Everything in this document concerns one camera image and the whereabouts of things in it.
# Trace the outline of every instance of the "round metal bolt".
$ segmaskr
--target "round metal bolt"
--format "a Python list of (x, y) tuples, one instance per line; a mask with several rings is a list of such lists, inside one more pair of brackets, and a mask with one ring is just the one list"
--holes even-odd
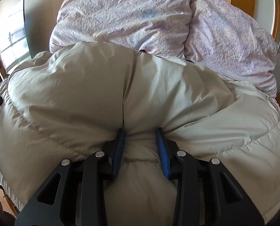
[(103, 157), (103, 156), (104, 156), (104, 152), (103, 151), (96, 152), (96, 157)]
[(69, 163), (70, 163), (70, 160), (68, 160), (68, 159), (64, 159), (64, 160), (62, 160), (62, 162), (61, 162), (61, 164), (62, 164), (63, 166), (67, 166), (67, 165), (69, 165)]
[(177, 152), (177, 155), (183, 157), (183, 156), (186, 155), (186, 152), (183, 151), (183, 150), (179, 150), (179, 151)]
[(220, 163), (219, 159), (217, 159), (217, 158), (212, 158), (212, 159), (211, 159), (211, 162), (212, 162), (212, 164), (214, 164), (214, 165), (218, 165), (218, 164)]

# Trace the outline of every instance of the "window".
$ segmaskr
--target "window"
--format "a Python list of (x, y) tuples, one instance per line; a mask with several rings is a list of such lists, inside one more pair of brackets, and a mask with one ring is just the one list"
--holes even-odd
[(24, 26), (24, 0), (14, 6), (0, 31), (0, 54), (7, 73), (31, 59)]

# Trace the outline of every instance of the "wrinkled fabric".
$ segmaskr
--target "wrinkled fabric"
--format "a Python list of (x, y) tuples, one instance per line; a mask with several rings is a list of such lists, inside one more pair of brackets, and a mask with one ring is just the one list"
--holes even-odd
[(250, 81), (275, 97), (272, 71), (277, 44), (252, 17), (224, 0), (191, 0), (193, 13), (185, 41), (185, 57), (218, 74)]
[(280, 208), (280, 116), (249, 82), (102, 42), (79, 42), (22, 63), (0, 87), (0, 172), (25, 205), (68, 158), (126, 141), (104, 189), (108, 224), (172, 225), (176, 183), (161, 169), (155, 129), (180, 149), (218, 158), (265, 221)]
[(183, 57), (190, 0), (65, 0), (50, 51), (79, 41), (117, 43), (163, 58)]

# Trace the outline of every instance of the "comforter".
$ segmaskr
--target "comforter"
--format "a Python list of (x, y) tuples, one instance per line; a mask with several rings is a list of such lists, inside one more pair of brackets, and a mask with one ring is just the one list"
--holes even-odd
[(280, 116), (249, 82), (117, 44), (79, 42), (18, 66), (1, 88), (0, 172), (25, 205), (65, 158), (126, 143), (105, 186), (109, 225), (171, 225), (176, 183), (162, 174), (154, 131), (196, 158), (219, 158), (265, 221), (280, 208)]

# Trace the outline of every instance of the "pink pillowcase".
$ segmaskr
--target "pink pillowcase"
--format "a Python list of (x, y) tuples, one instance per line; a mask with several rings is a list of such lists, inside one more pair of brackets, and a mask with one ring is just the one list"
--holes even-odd
[(184, 43), (185, 57), (218, 74), (249, 81), (275, 97), (272, 73), (277, 44), (252, 17), (223, 0), (191, 0), (193, 13)]
[(184, 56), (190, 0), (65, 0), (50, 51), (79, 41), (104, 41), (163, 58)]

